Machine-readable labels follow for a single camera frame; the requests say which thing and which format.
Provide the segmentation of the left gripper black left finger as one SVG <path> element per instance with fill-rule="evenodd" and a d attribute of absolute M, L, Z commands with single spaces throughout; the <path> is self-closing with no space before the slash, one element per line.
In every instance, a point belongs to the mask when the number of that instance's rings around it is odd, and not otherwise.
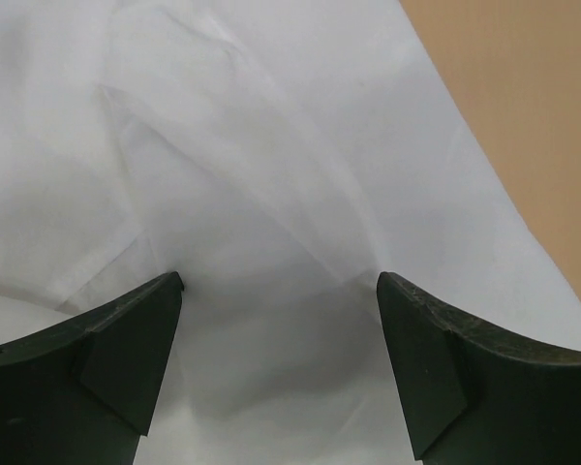
<path fill-rule="evenodd" d="M 177 272 L 0 345 L 0 464 L 131 464 L 182 306 Z"/>

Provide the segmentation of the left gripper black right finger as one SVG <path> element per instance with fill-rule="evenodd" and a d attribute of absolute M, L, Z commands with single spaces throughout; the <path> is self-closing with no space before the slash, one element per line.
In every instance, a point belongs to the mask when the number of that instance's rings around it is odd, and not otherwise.
<path fill-rule="evenodd" d="M 393 272 L 377 298 L 415 459 L 581 465 L 581 352 L 493 325 Z"/>

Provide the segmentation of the white long sleeve shirt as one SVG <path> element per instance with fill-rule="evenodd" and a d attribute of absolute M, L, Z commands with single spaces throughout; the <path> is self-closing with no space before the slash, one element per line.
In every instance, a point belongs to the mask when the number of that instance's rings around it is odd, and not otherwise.
<path fill-rule="evenodd" d="M 139 464 L 410 464 L 378 276 L 581 351 L 395 1 L 0 1 L 0 344 L 186 284 Z"/>

